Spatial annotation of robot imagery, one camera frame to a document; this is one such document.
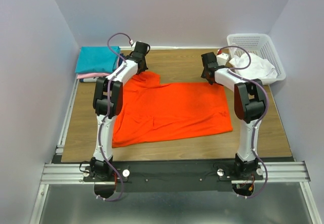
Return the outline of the orange t shirt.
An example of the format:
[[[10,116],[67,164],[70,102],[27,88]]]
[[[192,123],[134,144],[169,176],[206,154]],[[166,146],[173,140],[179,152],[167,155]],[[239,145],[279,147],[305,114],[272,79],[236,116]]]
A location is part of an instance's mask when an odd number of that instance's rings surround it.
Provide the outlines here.
[[[172,141],[233,130],[225,90],[207,82],[161,83],[142,72],[124,85],[112,146]]]

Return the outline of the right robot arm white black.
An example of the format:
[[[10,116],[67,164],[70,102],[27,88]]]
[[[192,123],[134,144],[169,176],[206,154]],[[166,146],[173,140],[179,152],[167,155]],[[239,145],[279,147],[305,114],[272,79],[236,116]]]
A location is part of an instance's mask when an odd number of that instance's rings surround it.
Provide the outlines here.
[[[243,180],[259,168],[257,152],[259,128],[269,108],[269,98],[262,81],[245,79],[232,69],[219,65],[215,53],[201,55],[201,77],[209,84],[219,84],[234,93],[234,112],[240,120],[240,142],[230,172]]]

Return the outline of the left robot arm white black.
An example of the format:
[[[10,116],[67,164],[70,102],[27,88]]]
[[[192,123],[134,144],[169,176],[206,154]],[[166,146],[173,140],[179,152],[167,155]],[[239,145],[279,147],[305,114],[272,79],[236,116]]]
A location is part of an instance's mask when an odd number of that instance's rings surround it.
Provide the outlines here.
[[[123,107],[124,85],[134,75],[148,69],[145,57],[149,51],[149,44],[135,42],[133,50],[122,58],[122,63],[111,75],[97,79],[93,108],[98,129],[90,169],[93,176],[101,181],[109,180],[115,173],[112,167],[112,138],[116,118]]]

